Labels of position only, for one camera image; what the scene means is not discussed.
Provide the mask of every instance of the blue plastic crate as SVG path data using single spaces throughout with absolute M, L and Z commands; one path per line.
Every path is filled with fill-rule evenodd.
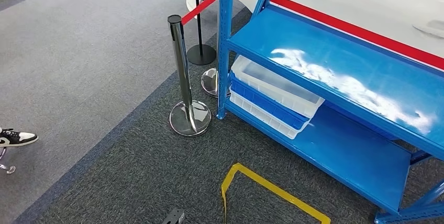
M 287 107 L 260 93 L 256 89 L 248 86 L 244 82 L 237 79 L 235 74 L 232 72 L 230 73 L 230 79 L 231 89 L 234 92 L 259 106 L 292 128 L 300 130 L 303 124 L 309 120 L 309 118 L 288 109 Z

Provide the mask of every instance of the chrome stanchion post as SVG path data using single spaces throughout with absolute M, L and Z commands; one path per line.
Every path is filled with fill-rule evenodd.
M 197 136 L 205 132 L 211 121 L 211 112 L 204 103 L 191 97 L 188 62 L 185 53 L 182 18 L 179 15 L 168 17 L 176 58 L 177 74 L 183 101 L 173 107 L 170 125 L 174 131 L 184 136 Z
M 3 156 L 5 155 L 5 153 L 6 153 L 6 147 L 3 147 L 2 148 L 2 150 L 1 150 L 1 152 L 0 152 L 0 160 L 3 158 Z M 14 173 L 15 172 L 15 166 L 5 166 L 5 165 L 3 165 L 3 164 L 0 164 L 0 169 L 1 170 L 6 170 L 6 173 L 7 174 L 12 174 L 12 173 Z
M 216 45 L 219 45 L 219 12 L 217 12 L 217 34 L 216 34 Z M 206 72 L 204 72 L 204 74 L 202 75 L 201 78 L 201 84 L 202 84 L 202 88 L 204 89 L 204 91 L 210 95 L 211 97 L 217 97 L 218 96 L 218 84 L 217 84 L 217 80 L 218 80 L 218 75 L 219 75 L 219 59 L 218 56 L 216 56 L 216 67 L 215 68 L 211 68 L 209 70 L 207 70 Z M 227 90 L 227 96 L 230 95 L 230 89 Z

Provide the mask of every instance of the stanchion base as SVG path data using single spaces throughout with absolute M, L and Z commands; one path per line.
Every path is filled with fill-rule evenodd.
M 215 68 L 211 68 L 204 72 L 201 78 L 201 84 L 204 91 L 211 97 L 217 97 L 219 95 L 217 89 L 217 71 Z M 230 90 L 227 90 L 227 96 L 230 95 Z
M 10 167 L 9 167 L 9 170 L 6 171 L 7 174 L 12 174 L 12 173 L 14 173 L 14 172 L 15 172 L 15 166 L 10 166 Z
M 192 107 L 195 130 L 186 116 L 185 104 L 183 102 L 175 105 L 170 113 L 170 125 L 173 130 L 180 135 L 194 137 L 203 134 L 208 128 L 211 121 L 211 111 L 208 106 L 202 102 L 193 100 Z
M 203 44 L 202 52 L 199 49 L 199 45 L 192 46 L 186 53 L 188 61 L 196 65 L 207 65 L 212 63 L 216 59 L 216 50 L 213 47 Z

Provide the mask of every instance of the blue metal shelf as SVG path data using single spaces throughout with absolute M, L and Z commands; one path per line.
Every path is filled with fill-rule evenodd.
M 226 47 L 444 159 L 442 73 L 273 5 Z
M 410 164 L 409 152 L 324 105 L 295 140 L 251 117 L 229 100 L 226 108 L 380 207 L 397 214 Z
M 408 169 L 431 155 L 444 160 L 444 72 L 269 0 L 258 0 L 251 20 L 231 36 L 232 5 L 219 0 L 219 119 L 231 111 L 385 209 L 375 223 L 444 216 L 444 201 L 436 202 L 444 181 L 399 209 Z M 326 99 L 295 140 L 227 99 L 230 50 Z M 394 138 L 421 150 L 409 153 Z

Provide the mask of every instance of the red barrier tape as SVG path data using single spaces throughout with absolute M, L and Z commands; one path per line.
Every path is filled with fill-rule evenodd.
M 211 3 L 213 3 L 215 0 L 204 0 L 201 2 L 197 7 L 195 7 L 192 11 L 190 11 L 188 14 L 182 17 L 182 24 L 186 24 L 189 22 L 193 17 L 197 16 L 200 12 L 202 12 L 204 9 L 206 9 Z
M 186 24 L 189 22 L 194 16 L 199 14 L 201 11 L 206 9 L 211 3 L 213 3 L 215 0 L 205 0 L 201 4 L 199 4 L 194 10 L 186 14 L 182 18 L 182 23 Z M 401 42 L 395 41 L 393 39 L 390 39 L 388 37 L 376 34 L 374 32 L 371 32 L 369 30 L 366 30 L 364 28 L 361 28 L 359 26 L 353 25 L 351 23 L 348 23 L 346 21 L 340 20 L 338 18 L 335 18 L 333 16 L 329 16 L 325 13 L 319 12 L 315 9 L 309 8 L 307 6 L 304 6 L 302 4 L 296 3 L 291 0 L 270 0 L 273 3 L 276 3 L 278 5 L 284 6 L 286 8 L 289 8 L 299 14 L 302 14 L 304 16 L 308 16 L 314 20 L 317 20 L 321 23 L 330 25 L 336 29 L 345 31 L 347 33 L 350 33 L 354 36 L 357 36 L 359 38 L 362 38 L 364 40 L 370 41 L 372 43 L 375 43 L 379 46 L 385 47 L 387 49 L 393 50 L 395 52 L 401 53 L 405 56 L 408 56 L 409 58 L 415 59 L 417 61 L 432 65 L 436 68 L 444 70 L 444 59 L 428 53 L 426 51 L 416 49 L 412 46 L 403 44 Z

